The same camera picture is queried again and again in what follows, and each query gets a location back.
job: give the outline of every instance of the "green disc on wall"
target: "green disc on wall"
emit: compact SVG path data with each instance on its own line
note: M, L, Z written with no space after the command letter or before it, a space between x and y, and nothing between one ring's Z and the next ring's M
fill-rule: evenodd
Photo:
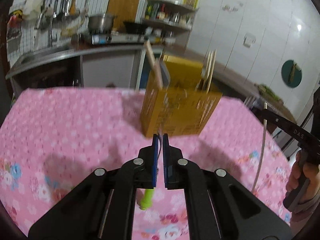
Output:
M287 60L282 66L281 76L288 87L295 88L301 83L302 71L296 62Z

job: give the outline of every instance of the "table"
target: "table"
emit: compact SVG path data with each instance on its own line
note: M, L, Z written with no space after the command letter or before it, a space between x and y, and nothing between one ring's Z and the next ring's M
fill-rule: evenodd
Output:
M28 89L0 128L0 200L25 233L98 167L112 170L152 140L140 132L143 93L117 89ZM226 169L251 190L263 127L234 98L222 97L200 135L169 138L201 168ZM159 160L152 208L135 208L132 239L189 239L183 190L164 188ZM254 194L283 220L286 158L269 134ZM137 191L141 198L142 190Z

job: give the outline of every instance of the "silver screw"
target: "silver screw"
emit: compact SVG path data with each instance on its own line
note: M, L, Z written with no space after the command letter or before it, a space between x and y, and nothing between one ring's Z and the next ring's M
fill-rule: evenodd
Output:
M216 171L216 174L217 174L219 177L224 177L224 176L226 176L227 172L226 172L225 170L223 170L223 169L218 169L218 170Z
M188 164L188 161L186 159L178 159L178 164L184 166Z
M133 160L133 163L136 165L141 165L141 164L143 164L143 160L141 158L135 158Z
M95 174L96 176L102 176L104 173L105 173L105 171L104 171L104 169L102 169L102 168L98 168L98 169L96 169L96 170L94 171L94 174Z

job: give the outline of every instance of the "black pan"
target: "black pan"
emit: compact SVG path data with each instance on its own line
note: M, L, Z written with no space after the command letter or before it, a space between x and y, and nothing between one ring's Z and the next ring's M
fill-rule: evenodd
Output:
M134 23L134 22L123 22L125 26L125 30L129 34L139 34L144 35L146 32L146 28L148 28L148 25L140 24L140 23Z

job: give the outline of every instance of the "gas stove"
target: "gas stove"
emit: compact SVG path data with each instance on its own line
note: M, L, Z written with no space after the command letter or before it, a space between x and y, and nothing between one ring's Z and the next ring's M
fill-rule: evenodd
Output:
M111 32L106 34L84 33L84 40L92 45L113 43L144 43L144 35Z

